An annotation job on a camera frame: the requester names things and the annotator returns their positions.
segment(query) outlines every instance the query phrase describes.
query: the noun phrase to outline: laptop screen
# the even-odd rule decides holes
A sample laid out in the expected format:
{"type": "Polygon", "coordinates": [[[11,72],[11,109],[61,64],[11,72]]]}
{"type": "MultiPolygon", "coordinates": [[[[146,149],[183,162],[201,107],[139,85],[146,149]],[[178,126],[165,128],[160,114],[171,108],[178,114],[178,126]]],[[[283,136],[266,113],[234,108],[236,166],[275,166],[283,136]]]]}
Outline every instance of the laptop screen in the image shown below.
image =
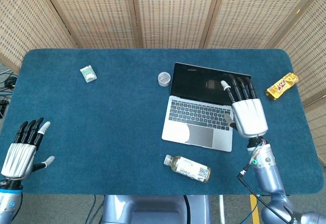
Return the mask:
{"type": "Polygon", "coordinates": [[[228,74],[242,79],[251,78],[244,74],[175,63],[171,95],[207,103],[231,105],[229,96],[223,91],[221,85],[221,80],[225,80],[232,86],[228,74]]]}

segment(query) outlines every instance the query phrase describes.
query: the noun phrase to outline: yellow candy bar wrapper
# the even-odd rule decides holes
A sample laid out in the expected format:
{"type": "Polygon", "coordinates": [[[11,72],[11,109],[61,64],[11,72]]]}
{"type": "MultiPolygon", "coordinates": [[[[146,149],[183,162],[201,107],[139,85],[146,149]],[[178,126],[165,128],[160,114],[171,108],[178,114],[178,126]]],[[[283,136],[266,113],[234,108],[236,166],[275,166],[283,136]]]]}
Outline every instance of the yellow candy bar wrapper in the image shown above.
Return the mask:
{"type": "Polygon", "coordinates": [[[288,73],[278,80],[274,85],[268,88],[265,92],[266,96],[276,100],[278,99],[286,90],[292,87],[294,84],[299,82],[299,77],[294,73],[288,73]]]}

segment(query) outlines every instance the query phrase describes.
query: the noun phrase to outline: bottle cap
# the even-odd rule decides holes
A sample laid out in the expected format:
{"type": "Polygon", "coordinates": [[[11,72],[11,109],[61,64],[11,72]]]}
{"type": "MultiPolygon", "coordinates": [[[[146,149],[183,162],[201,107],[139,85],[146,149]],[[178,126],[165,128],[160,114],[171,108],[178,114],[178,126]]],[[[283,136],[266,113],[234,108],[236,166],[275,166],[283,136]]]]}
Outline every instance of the bottle cap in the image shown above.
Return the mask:
{"type": "Polygon", "coordinates": [[[171,165],[171,163],[172,163],[172,156],[167,154],[164,159],[164,164],[171,165]]]}
{"type": "Polygon", "coordinates": [[[166,87],[170,84],[171,76],[167,72],[161,72],[160,74],[158,74],[157,80],[158,80],[158,84],[161,87],[166,87]]]}

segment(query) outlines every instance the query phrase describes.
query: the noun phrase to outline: bottle label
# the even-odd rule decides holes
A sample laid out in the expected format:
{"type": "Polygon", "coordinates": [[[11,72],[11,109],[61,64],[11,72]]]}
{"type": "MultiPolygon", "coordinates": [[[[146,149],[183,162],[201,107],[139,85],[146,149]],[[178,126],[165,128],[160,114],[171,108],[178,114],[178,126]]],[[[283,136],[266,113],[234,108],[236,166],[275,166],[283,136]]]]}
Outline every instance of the bottle label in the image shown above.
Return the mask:
{"type": "Polygon", "coordinates": [[[180,157],[176,172],[203,182],[207,178],[209,170],[205,165],[180,157]]]}

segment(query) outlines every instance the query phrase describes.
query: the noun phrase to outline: blue table mat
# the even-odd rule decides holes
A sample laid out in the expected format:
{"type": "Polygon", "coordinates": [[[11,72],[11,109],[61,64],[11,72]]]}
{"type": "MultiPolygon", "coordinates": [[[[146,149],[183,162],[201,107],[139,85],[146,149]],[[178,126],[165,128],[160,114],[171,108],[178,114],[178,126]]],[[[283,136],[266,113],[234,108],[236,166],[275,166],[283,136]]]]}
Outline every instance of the blue table mat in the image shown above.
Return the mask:
{"type": "MultiPolygon", "coordinates": [[[[0,135],[0,159],[19,125],[51,121],[35,162],[54,162],[23,182],[28,193],[248,194],[236,176],[249,155],[248,141],[233,132],[232,152],[163,141],[175,62],[252,75],[264,107],[270,142],[287,194],[321,190],[323,176],[297,87],[272,101],[266,88],[292,71],[279,49],[36,49],[24,58],[0,135]],[[80,69],[97,79],[86,83],[80,69]],[[166,154],[211,167],[208,183],[173,172],[166,154]]],[[[258,193],[253,169],[246,181],[258,193]]]]}

